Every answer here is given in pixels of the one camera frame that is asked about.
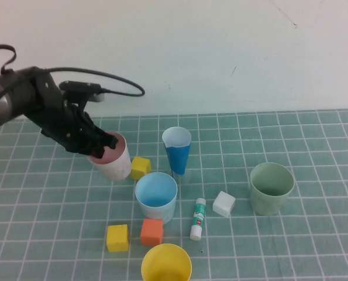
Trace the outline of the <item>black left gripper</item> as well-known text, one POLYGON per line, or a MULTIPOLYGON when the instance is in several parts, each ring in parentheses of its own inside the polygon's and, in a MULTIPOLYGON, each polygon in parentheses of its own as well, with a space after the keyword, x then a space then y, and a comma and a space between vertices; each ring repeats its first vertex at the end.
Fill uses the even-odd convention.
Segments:
POLYGON ((91 153, 102 159, 105 148, 116 148, 114 132, 104 132, 95 126, 84 110, 63 96, 50 73, 55 69, 29 67, 21 71, 24 85, 28 86, 27 104, 21 114, 73 153, 91 153))

